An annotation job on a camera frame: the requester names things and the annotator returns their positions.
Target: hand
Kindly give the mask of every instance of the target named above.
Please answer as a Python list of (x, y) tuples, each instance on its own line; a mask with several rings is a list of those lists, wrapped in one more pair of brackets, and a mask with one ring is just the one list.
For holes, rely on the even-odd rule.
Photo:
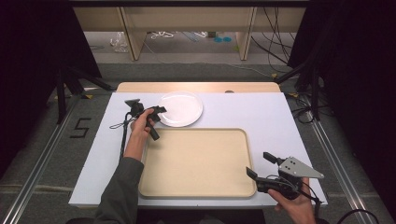
[(154, 112), (154, 109), (147, 109), (131, 124), (132, 133), (125, 148), (124, 157), (131, 157), (138, 161), (142, 160), (143, 148), (150, 132), (150, 128), (146, 127), (147, 117), (152, 112)]
[[(302, 191), (308, 195), (311, 195), (311, 192), (308, 187), (309, 178), (304, 177), (303, 182), (304, 184), (302, 186)], [(283, 197), (282, 194), (280, 194), (279, 192), (273, 189), (268, 189), (268, 194), (278, 202), (278, 204), (275, 207), (275, 210), (278, 212), (282, 209), (285, 209), (295, 224), (316, 223), (311, 200), (305, 197), (304, 195), (300, 194), (298, 198), (294, 200), (289, 200)]]

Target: white table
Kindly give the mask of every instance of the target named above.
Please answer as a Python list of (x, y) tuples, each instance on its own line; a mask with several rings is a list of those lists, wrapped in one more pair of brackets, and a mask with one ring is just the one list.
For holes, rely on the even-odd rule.
[[(262, 157), (264, 151), (282, 159), (293, 156), (309, 166), (312, 165), (283, 93), (196, 94), (204, 103), (204, 112), (189, 127), (243, 129), (247, 133), (254, 171), (259, 176), (277, 175), (277, 166)], [(111, 130), (109, 126), (123, 122), (125, 113), (130, 110), (124, 101), (138, 98), (145, 107), (150, 107), (157, 105), (163, 95), (164, 93), (147, 92), (113, 93), (70, 204), (78, 207), (93, 207), (99, 204), (100, 197), (119, 162), (122, 128)], [(160, 122), (155, 127), (169, 128)], [(319, 182), (311, 179), (310, 184), (318, 197), (327, 204)], [(165, 200), (139, 196), (138, 204), (151, 208), (258, 208), (275, 205), (276, 202), (268, 194), (256, 192), (251, 198), (237, 200)]]

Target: plate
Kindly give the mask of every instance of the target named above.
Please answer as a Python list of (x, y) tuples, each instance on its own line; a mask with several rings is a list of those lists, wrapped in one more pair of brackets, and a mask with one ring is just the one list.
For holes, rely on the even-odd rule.
[(161, 123), (171, 127), (184, 127), (201, 117), (204, 106), (200, 98), (188, 91), (173, 91), (165, 94), (159, 106), (166, 113), (159, 114)]

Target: rectangular tray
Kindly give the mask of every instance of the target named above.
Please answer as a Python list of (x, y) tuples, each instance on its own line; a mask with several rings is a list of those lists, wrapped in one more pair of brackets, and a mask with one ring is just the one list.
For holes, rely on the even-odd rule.
[(139, 191), (146, 197), (247, 198), (256, 192), (241, 129), (158, 129), (148, 140)]

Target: black stand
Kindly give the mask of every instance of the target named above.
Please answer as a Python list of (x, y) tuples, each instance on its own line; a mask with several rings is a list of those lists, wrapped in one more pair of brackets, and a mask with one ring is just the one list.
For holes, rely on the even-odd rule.
[(280, 84), (287, 79), (300, 74), (295, 88), (298, 92), (306, 91), (308, 86), (311, 86), (311, 111), (314, 119), (319, 120), (318, 115), (318, 77), (319, 69), (323, 66), (324, 60), (329, 58), (332, 49), (335, 47), (335, 42), (339, 31), (341, 30), (343, 21), (346, 19), (351, 6), (347, 4), (351, 1), (342, 0), (339, 6), (335, 9), (332, 16), (326, 22), (322, 31), (319, 34), (313, 49), (308, 55), (304, 63), (298, 65), (293, 70), (284, 76), (277, 78), (275, 83)]
[(57, 83), (57, 93), (58, 93), (58, 124), (62, 122), (64, 116), (66, 115), (66, 99), (64, 95), (64, 84), (72, 92), (72, 94), (82, 94), (84, 88), (78, 81), (79, 78), (84, 78), (91, 83), (101, 87), (106, 91), (115, 91), (116, 89), (107, 85), (105, 82), (92, 77), (75, 67), (66, 67), (60, 70)]

